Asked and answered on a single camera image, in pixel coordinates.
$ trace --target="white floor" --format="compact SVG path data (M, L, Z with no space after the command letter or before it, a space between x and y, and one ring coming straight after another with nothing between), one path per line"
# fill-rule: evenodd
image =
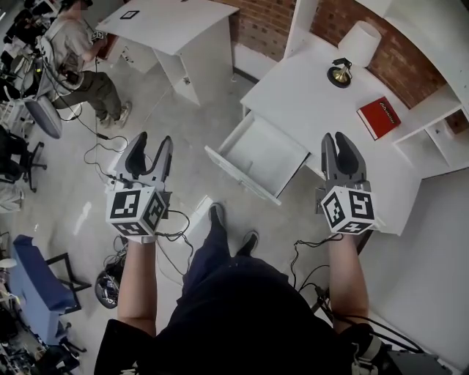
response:
M239 100L252 83L235 76L215 103L199 108L174 93L159 65L146 75L129 68L124 61L112 68L100 64L100 70L108 71L121 98L133 103L133 112L125 128L103 133L131 139L139 132L147 131L147 154L152 159L163 138L166 135L172 137L174 154L167 181L168 190L173 192L171 208L182 210L191 217L188 239L195 249L208 232L204 208L211 201L221 201L226 207L232 253L238 249L243 235L256 229L260 233L260 244L254 255L288 275L291 275L289 263L294 256L295 240L319 241L328 235L324 218L314 214L314 188L321 180L309 169L302 168L295 175L280 196L282 205L277 207L239 186L206 156L204 146L217 149L240 122ZM81 119L94 128L94 111L87 104L83 105ZM103 269L104 258L114 252L116 236L104 219L105 186L95 167L83 162L85 151L95 144L95 136L75 120L64 123L64 133L59 140L48 138L35 128L30 141L31 146L38 141L45 143L41 158L48 164L48 170L36 171L36 194L23 186L26 192L23 209L0 216L1 231L10 230L12 238L18 234L34 237L34 243L46 258L67 251L76 275L94 284ZM119 145L118 140L101 143ZM90 152L87 160L93 161L94 157L94 152ZM104 170L115 158L113 152L98 151L97 160ZM175 215L162 223L160 229L178 231L184 223ZM189 248L177 242L170 245L165 239L160 243L184 272ZM313 267L327 263L328 259L326 247L299 248L299 251L295 269L299 282L302 282ZM180 296L181 277L160 251L157 271L157 329L160 331L167 325ZM327 268L323 268L312 280L325 285L327 276ZM314 290L305 290L304 295L312 302ZM93 289L80 292L79 298L83 309L65 318L73 325L70 339L88 349L81 358L81 369L77 374L92 374L106 322L116 316L116 311L101 306Z

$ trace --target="blue cloth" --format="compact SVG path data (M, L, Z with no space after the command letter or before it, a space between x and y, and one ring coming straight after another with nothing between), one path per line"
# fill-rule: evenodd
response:
M10 270L9 286L21 299L25 323L47 345L57 345L63 337L59 316L75 306L73 293L52 273L32 238L19 235L13 242L18 262Z

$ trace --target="desk leg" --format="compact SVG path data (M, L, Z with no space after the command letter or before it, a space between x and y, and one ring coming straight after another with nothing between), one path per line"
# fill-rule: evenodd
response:
M72 265L70 264L70 258L68 257L68 253L63 253L59 256L54 256L53 258L51 258L51 259L49 259L45 262L47 263L47 265L50 266L51 264L57 263L58 261L62 261L62 260L65 261L65 267L67 268L67 274L68 274L68 278L70 279L70 281L62 280L60 278L57 278L57 280L59 280L62 284L68 286L68 288L73 293L73 299L75 300L75 303L76 303L75 307L68 308L65 311L65 314L74 313L75 311L81 310L81 304L80 304L80 301L78 300L77 293L84 290L84 289L91 288L92 285L90 283L85 283L83 281L79 281L79 280L76 279L76 277L75 277L75 275L73 274L73 271L72 271Z

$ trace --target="white shelf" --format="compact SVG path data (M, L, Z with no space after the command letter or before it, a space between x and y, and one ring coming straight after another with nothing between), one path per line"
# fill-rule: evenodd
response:
M437 145L425 130L396 143L395 146L422 179L451 171Z
M392 139L395 142L403 141L461 108L458 97L446 84L407 112L400 126L392 132Z
M469 130L452 135L445 120L427 129L430 138L451 167L469 165Z
M461 0L393 0L385 19L425 54L467 105L469 11Z

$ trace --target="white desk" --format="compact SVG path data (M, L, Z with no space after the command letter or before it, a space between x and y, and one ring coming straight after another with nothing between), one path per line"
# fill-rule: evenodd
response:
M208 147L206 150L239 182L280 204L278 196L309 153L305 164L322 175L324 134L343 132L366 161L367 179L377 196L378 229L401 234L421 178L388 136L373 140L356 111L383 95L399 117L407 109L371 73L356 67L350 87L340 89L332 85L326 72L338 57L336 53L332 45L318 37L311 38L311 44L278 63L241 100L251 112L218 152Z
M231 78L228 16L236 11L209 0L132 0L97 29L153 48L174 90L201 105Z

